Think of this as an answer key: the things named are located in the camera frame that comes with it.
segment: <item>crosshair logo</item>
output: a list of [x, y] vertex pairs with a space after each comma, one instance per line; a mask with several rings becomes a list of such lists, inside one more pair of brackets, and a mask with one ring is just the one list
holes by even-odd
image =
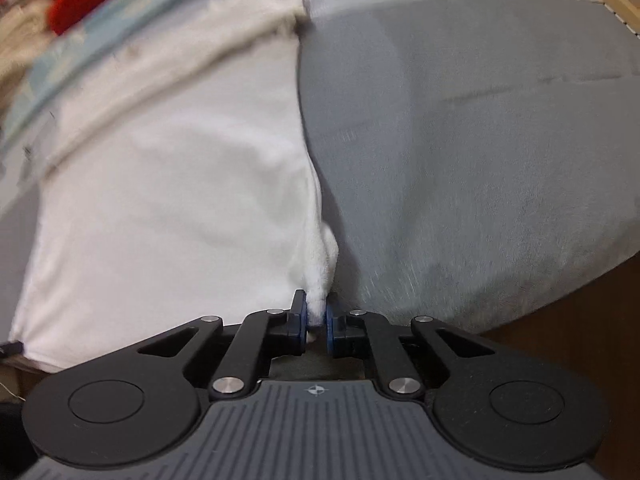
[[311, 395], [317, 397], [318, 395], [322, 395], [329, 390], [327, 390], [324, 386], [320, 386], [320, 384], [314, 384], [311, 388], [307, 388], [306, 391], [308, 391]]

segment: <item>folded white fabric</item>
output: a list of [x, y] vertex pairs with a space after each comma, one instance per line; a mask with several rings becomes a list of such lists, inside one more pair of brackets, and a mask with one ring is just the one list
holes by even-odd
[[65, 95], [12, 329], [27, 358], [69, 367], [288, 308], [297, 288], [321, 322], [337, 246], [298, 109], [301, 16], [302, 0], [220, 0]]

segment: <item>white cloth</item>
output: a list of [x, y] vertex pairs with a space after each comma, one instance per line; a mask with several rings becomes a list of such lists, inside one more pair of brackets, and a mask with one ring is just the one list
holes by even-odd
[[40, 368], [288, 308], [297, 288], [321, 321], [337, 246], [298, 109], [301, 14], [302, 0], [223, 0], [62, 100], [12, 329]]

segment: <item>wooden floor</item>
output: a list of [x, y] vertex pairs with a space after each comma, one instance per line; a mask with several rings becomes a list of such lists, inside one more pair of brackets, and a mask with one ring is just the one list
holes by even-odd
[[591, 378], [612, 420], [595, 464], [610, 480], [640, 479], [640, 254], [486, 336]]

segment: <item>light blue patterned fabric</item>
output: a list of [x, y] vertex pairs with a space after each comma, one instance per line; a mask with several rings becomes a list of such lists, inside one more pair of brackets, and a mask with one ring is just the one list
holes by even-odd
[[33, 65], [15, 97], [2, 130], [0, 157], [20, 138], [34, 115], [75, 76], [158, 14], [180, 0], [108, 0]]

